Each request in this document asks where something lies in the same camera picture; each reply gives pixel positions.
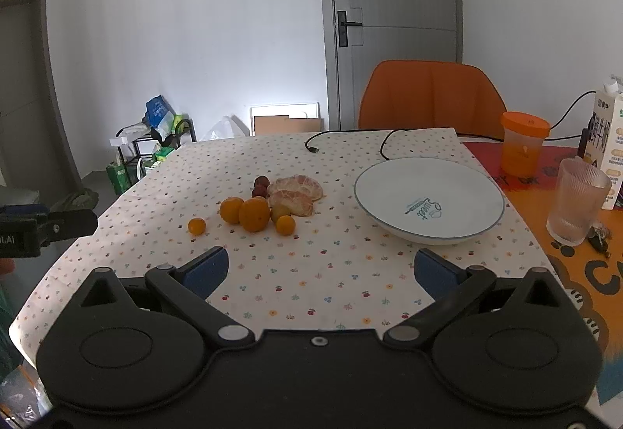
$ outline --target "screw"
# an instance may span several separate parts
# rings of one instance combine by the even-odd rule
[[[248,329],[242,325],[225,325],[219,329],[219,336],[227,341],[240,341],[248,336]]]
[[[329,340],[324,336],[315,336],[311,338],[311,344],[314,346],[327,346],[329,344]]]
[[[410,325],[397,325],[387,332],[391,339],[396,341],[415,341],[420,336],[420,331]]]

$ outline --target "small orange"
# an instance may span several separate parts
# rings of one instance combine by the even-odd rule
[[[191,218],[188,231],[193,236],[201,236],[206,231],[206,221],[203,218]]]
[[[247,232],[264,230],[270,220],[269,203],[263,197],[245,200],[240,206],[238,218]]]
[[[242,203],[244,203],[244,200],[240,197],[227,197],[227,199],[220,203],[220,217],[230,225],[240,223],[239,214]]]
[[[282,236],[290,236],[297,228],[297,222],[295,222],[294,218],[285,214],[276,221],[275,228]]]

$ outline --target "plate rim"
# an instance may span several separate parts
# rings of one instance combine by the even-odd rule
[[[373,167],[375,167],[377,165],[385,164],[386,162],[393,162],[395,160],[405,160],[407,158],[428,158],[428,159],[432,159],[432,160],[441,160],[443,162],[448,162],[450,164],[460,165],[461,167],[465,167],[466,169],[469,169],[470,171],[474,171],[475,173],[478,173],[478,174],[482,175],[482,177],[487,178],[490,181],[490,183],[494,186],[494,188],[496,188],[497,191],[500,193],[500,197],[502,197],[502,212],[500,213],[499,217],[489,227],[487,227],[486,229],[483,229],[480,232],[475,232],[474,234],[468,234],[466,236],[457,236],[457,237],[426,236],[424,234],[418,234],[416,232],[412,232],[412,231],[409,231],[409,230],[401,229],[400,227],[396,227],[395,225],[391,225],[391,224],[389,224],[387,222],[384,222],[380,218],[377,218],[370,211],[368,211],[368,209],[366,209],[366,207],[359,200],[359,197],[357,196],[357,182],[359,181],[359,178],[361,178],[366,172],[368,172],[370,169],[372,169]],[[399,156],[398,158],[391,158],[389,160],[382,160],[381,162],[373,164],[369,168],[367,168],[365,171],[363,171],[361,174],[359,174],[359,176],[357,176],[356,180],[354,180],[353,193],[354,193],[354,198],[357,201],[357,204],[359,204],[359,206],[361,207],[361,209],[363,209],[368,216],[372,217],[377,222],[380,222],[380,223],[382,223],[382,224],[386,225],[387,227],[390,227],[390,228],[392,228],[394,230],[398,230],[398,231],[404,232],[405,234],[411,234],[412,236],[423,237],[425,239],[441,239],[441,240],[447,240],[447,241],[455,241],[455,240],[456,241],[461,241],[463,239],[469,239],[470,237],[479,236],[479,235],[484,234],[485,232],[491,230],[493,227],[495,227],[495,225],[504,216],[504,212],[506,210],[506,199],[504,197],[504,193],[502,192],[500,187],[493,180],[490,179],[490,177],[487,177],[486,175],[482,174],[482,172],[476,171],[476,169],[473,169],[472,167],[469,167],[468,165],[463,165],[462,163],[456,162],[454,160],[446,160],[444,158],[437,158],[436,156]]]

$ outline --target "floral tablecloth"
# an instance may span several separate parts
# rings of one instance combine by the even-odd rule
[[[326,134],[311,143],[319,153],[305,149],[308,134],[207,141],[172,153],[108,209],[93,236],[78,239],[51,267],[11,325],[11,339],[33,362],[49,327],[95,267],[111,266],[120,278],[142,276],[164,262],[185,264],[214,245],[227,249],[230,269],[208,301],[256,334],[360,327],[383,333],[432,301],[413,277],[418,245],[378,227],[353,195],[356,177],[382,162],[386,134]],[[452,129],[398,132],[384,153],[443,158],[485,172]],[[321,183],[325,197],[313,216],[297,218],[294,236],[279,236],[272,223],[249,234],[217,214],[226,197],[248,199],[262,174],[305,174]],[[500,276],[551,269],[521,216],[506,206],[501,222],[478,239],[433,250],[459,266],[480,263]],[[194,216],[207,219],[203,236],[187,231]]]

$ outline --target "blue gripper pad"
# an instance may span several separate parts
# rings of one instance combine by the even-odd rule
[[[453,292],[467,279],[464,269],[448,262],[428,248],[423,248],[415,254],[413,274],[415,281],[436,301]]]
[[[221,246],[214,246],[194,260],[179,267],[174,277],[193,294],[206,299],[225,280],[229,271],[229,255]]]

